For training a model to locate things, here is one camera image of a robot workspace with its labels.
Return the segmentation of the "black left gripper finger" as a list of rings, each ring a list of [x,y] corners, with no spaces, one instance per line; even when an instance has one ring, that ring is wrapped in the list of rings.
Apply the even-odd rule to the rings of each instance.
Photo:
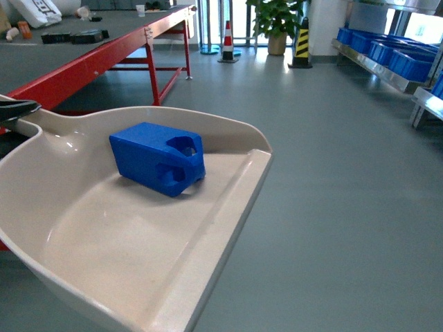
[[[41,108],[36,101],[1,101],[1,121],[17,120]]]

